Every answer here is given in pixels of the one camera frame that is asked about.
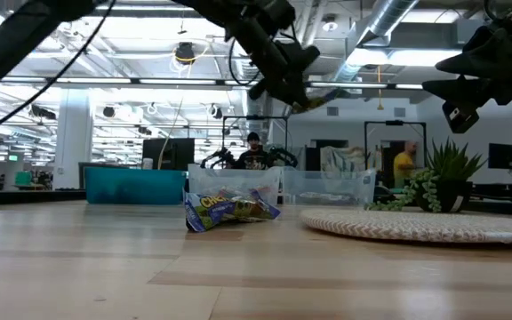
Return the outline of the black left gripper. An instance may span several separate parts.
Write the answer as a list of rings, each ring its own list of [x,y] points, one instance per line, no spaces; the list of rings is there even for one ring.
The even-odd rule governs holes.
[[[273,40],[256,19],[233,20],[226,26],[226,36],[233,37],[249,55],[263,78],[248,90],[248,97],[257,100],[262,94],[289,105],[306,107],[309,98],[301,70],[304,51],[301,45]]]

